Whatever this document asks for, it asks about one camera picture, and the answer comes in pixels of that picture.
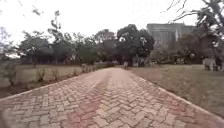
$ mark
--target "paving brick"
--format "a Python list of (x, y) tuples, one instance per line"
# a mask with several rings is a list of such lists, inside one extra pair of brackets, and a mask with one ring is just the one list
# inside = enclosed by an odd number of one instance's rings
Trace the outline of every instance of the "paving brick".
[(140, 121), (140, 123), (135, 128), (148, 128), (151, 122), (152, 120), (144, 118)]
[(49, 115), (43, 115), (40, 117), (40, 125), (47, 125), (49, 124)]
[(146, 112), (140, 111), (134, 116), (134, 118), (135, 120), (140, 121), (146, 116), (146, 114), (147, 114)]
[(214, 116), (117, 68), (64, 80), (0, 104), (0, 116), (10, 128), (224, 127)]
[(38, 122), (37, 121), (36, 122), (30, 122), (29, 128), (39, 128)]
[(153, 115), (156, 115), (157, 112), (158, 112), (158, 111), (156, 111), (155, 109), (152, 109), (152, 108), (146, 108), (146, 107), (143, 108), (142, 110), (145, 111), (145, 112), (151, 113), (151, 114), (153, 114)]
[(126, 117), (126, 116), (122, 116), (120, 117), (120, 120), (128, 125), (130, 125), (131, 127), (135, 126), (138, 121), (136, 121), (135, 119), (133, 118), (129, 118), (129, 117)]
[(174, 123), (174, 128), (185, 128), (186, 123), (180, 120), (176, 120)]
[(111, 123), (111, 122), (116, 121), (121, 116), (122, 115), (119, 112), (116, 112), (116, 113), (113, 113), (113, 114), (107, 116), (105, 119), (108, 123)]
[(109, 125), (107, 125), (107, 126), (104, 127), (104, 128), (118, 128), (118, 127), (122, 126), (123, 124), (124, 124), (124, 123), (121, 122), (120, 120), (116, 120), (116, 121), (110, 123)]
[(22, 122), (27, 123), (27, 122), (38, 121), (39, 118), (40, 118), (40, 116), (27, 117), (27, 118), (23, 118)]
[(99, 114), (102, 118), (105, 118), (108, 116), (108, 113), (105, 112), (103, 109), (97, 109), (96, 113)]
[(102, 119), (99, 116), (96, 116), (93, 119), (100, 127), (104, 127), (104, 126), (108, 125), (107, 121), (105, 119)]
[(159, 123), (157, 121), (153, 121), (152, 124), (150, 124), (154, 128), (172, 128), (171, 125), (164, 124), (164, 123)]
[(96, 124), (93, 124), (93, 125), (88, 126), (88, 128), (100, 128), (100, 127)]
[(113, 114), (113, 113), (119, 111), (120, 109), (121, 109), (120, 107), (114, 107), (114, 108), (108, 110), (108, 113), (109, 113), (109, 114)]
[(169, 125), (173, 125), (175, 119), (176, 119), (176, 115), (173, 115), (173, 114), (169, 113), (169, 114), (166, 116), (165, 123), (167, 123), (167, 124), (169, 124)]

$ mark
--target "tree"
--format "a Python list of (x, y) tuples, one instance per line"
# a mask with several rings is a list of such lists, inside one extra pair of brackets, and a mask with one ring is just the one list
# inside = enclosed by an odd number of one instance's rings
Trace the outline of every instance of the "tree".
[(138, 47), (138, 56), (140, 57), (147, 57), (151, 51), (153, 50), (153, 46), (154, 46), (154, 39), (152, 36), (150, 36), (147, 32), (147, 30), (145, 29), (141, 29), (139, 31), (139, 47)]
[(19, 55), (31, 60), (32, 63), (49, 63), (53, 61), (53, 49), (46, 38), (43, 38), (40, 33), (32, 36), (24, 32), (25, 40), (19, 45)]
[(83, 42), (78, 42), (76, 52), (80, 63), (93, 64), (94, 61), (98, 61), (97, 44), (93, 37), (86, 37)]
[(94, 35), (98, 48), (98, 56), (102, 61), (115, 60), (117, 40), (114, 32), (103, 29)]
[(12, 42), (9, 41), (10, 34), (6, 31), (4, 27), (0, 27), (0, 54), (4, 54), (9, 50)]
[(105, 40), (111, 40), (114, 39), (115, 34), (111, 32), (109, 29), (103, 29), (99, 32), (97, 32), (94, 36), (95, 40), (99, 43), (103, 43)]
[(118, 30), (118, 52), (121, 55), (122, 61), (128, 61), (132, 63), (132, 58), (137, 54), (137, 47), (139, 45), (139, 33), (138, 29), (134, 24)]
[[(185, 3), (187, 0), (183, 0), (182, 8), (178, 11), (183, 10), (185, 7)], [(197, 15), (197, 27), (203, 28), (205, 32), (209, 35), (213, 34), (213, 36), (217, 37), (216, 43), (210, 42), (212, 44), (212, 48), (215, 47), (216, 55), (224, 62), (224, 4), (223, 0), (201, 0), (205, 3), (205, 7), (199, 10), (190, 10), (190, 11), (182, 11), (182, 13), (173, 21), (177, 21), (186, 17), (188, 15)], [(180, 4), (181, 0), (174, 3), (172, 2), (171, 6), (167, 9), (169, 10), (173, 6)]]
[(147, 57), (153, 49), (154, 39), (144, 29), (138, 31), (134, 24), (118, 30), (117, 49), (120, 60), (128, 61), (132, 64), (134, 56)]
[(54, 37), (52, 46), (55, 63), (68, 63), (73, 59), (76, 51), (75, 44), (72, 43), (72, 37), (69, 33), (60, 32), (61, 24), (58, 21), (59, 11), (55, 11), (55, 18), (51, 20), (53, 28), (49, 28), (48, 32)]

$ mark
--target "grass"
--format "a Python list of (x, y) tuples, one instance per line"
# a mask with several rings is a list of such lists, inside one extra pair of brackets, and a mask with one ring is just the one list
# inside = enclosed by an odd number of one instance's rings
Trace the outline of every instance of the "grass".
[(202, 65), (163, 65), (131, 68), (133, 73), (224, 117), (224, 73)]

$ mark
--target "overcast sky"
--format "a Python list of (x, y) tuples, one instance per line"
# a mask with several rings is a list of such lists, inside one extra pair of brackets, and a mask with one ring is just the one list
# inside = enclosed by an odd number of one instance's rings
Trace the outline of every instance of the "overcast sky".
[[(177, 16), (180, 6), (166, 10), (172, 0), (0, 0), (0, 26), (6, 27), (13, 40), (21, 40), (23, 30), (46, 31), (51, 27), (54, 12), (59, 10), (62, 31), (95, 34), (101, 29), (116, 32), (128, 24), (136, 24), (138, 29), (148, 23), (167, 23)], [(32, 5), (43, 11), (41, 16), (31, 12)], [(188, 0), (186, 10), (200, 9), (201, 0)], [(178, 22), (194, 25), (196, 16)]]

